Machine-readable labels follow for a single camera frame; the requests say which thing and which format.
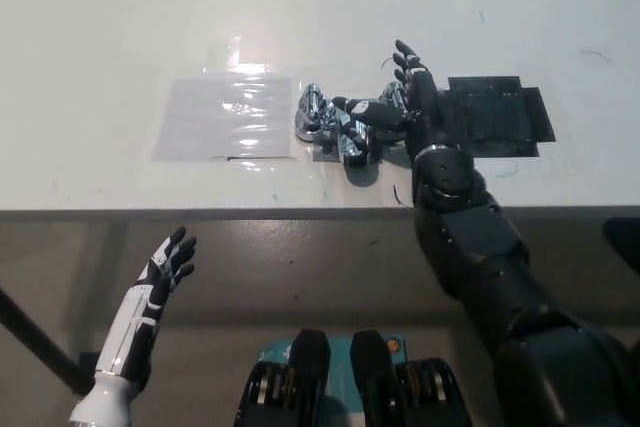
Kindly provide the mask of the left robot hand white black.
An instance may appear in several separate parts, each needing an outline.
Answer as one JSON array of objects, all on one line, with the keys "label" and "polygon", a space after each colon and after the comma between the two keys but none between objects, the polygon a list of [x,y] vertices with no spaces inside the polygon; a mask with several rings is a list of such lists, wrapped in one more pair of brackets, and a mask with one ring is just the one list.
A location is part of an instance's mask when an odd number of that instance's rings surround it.
[{"label": "left robot hand white black", "polygon": [[178,228],[150,256],[127,290],[96,364],[98,372],[139,383],[148,373],[155,339],[169,295],[194,266],[197,239]]}]

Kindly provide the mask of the right robot hand black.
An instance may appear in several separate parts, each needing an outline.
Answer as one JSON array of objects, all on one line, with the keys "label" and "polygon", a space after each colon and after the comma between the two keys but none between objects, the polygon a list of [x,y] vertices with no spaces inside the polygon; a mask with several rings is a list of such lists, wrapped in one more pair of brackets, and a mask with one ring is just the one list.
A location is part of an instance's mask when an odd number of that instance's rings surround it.
[{"label": "right robot hand black", "polygon": [[388,132],[402,132],[412,162],[442,157],[465,162],[465,154],[445,131],[440,95],[430,70],[418,54],[401,40],[395,42],[394,75],[401,85],[403,109],[388,102],[335,97],[333,104],[353,119]]}]

